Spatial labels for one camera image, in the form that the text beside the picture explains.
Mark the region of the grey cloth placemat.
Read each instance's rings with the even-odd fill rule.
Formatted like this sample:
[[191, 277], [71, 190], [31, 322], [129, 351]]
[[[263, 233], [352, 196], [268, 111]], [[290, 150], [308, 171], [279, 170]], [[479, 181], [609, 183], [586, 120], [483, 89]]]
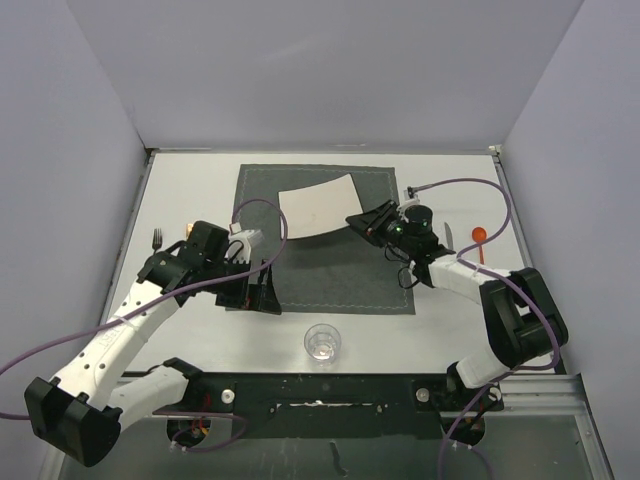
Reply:
[[295, 216], [286, 211], [280, 193], [344, 176], [352, 178], [365, 211], [399, 197], [392, 167], [241, 165], [234, 198], [237, 220], [264, 235], [252, 257], [279, 256], [272, 267], [273, 283], [285, 312], [412, 315], [414, 297], [405, 287], [409, 274], [348, 227], [310, 238], [290, 233], [286, 241], [281, 239], [280, 222], [292, 223]]

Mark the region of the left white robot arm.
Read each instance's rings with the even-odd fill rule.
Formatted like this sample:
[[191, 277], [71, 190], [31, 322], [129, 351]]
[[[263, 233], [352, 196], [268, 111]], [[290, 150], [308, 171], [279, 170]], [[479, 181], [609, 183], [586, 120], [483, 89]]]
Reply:
[[91, 341], [50, 379], [35, 378], [24, 393], [34, 434], [86, 467], [102, 461], [122, 431], [166, 405], [200, 405], [198, 368], [162, 363], [129, 386], [119, 379], [156, 330], [200, 292], [226, 308], [246, 309], [255, 291], [251, 254], [259, 229], [197, 221], [189, 236], [144, 263], [129, 293]]

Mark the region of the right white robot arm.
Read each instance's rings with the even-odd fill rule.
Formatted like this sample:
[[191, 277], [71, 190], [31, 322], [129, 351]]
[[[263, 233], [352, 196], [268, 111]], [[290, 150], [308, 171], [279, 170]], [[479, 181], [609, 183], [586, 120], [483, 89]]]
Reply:
[[448, 402], [469, 408], [481, 387], [521, 365], [559, 350], [568, 329], [540, 272], [492, 270], [465, 262], [443, 245], [432, 227], [433, 212], [417, 201], [388, 201], [346, 218], [367, 243], [397, 250], [415, 279], [448, 290], [482, 308], [488, 344], [454, 363], [445, 384]]

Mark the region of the white rectangular plate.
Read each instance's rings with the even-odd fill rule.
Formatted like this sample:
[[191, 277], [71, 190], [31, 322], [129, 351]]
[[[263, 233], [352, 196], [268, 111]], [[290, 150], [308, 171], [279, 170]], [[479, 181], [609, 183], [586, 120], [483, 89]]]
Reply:
[[280, 191], [289, 240], [336, 232], [348, 226], [346, 218], [363, 213], [351, 174], [305, 188]]

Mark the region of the clear drinking glass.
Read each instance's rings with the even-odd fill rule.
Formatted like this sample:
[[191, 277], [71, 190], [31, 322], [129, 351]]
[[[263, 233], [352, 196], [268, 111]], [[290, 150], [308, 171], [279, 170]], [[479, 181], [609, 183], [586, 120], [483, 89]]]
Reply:
[[303, 345], [308, 356], [318, 365], [333, 364], [340, 353], [342, 339], [332, 325], [321, 323], [310, 327], [304, 335]]

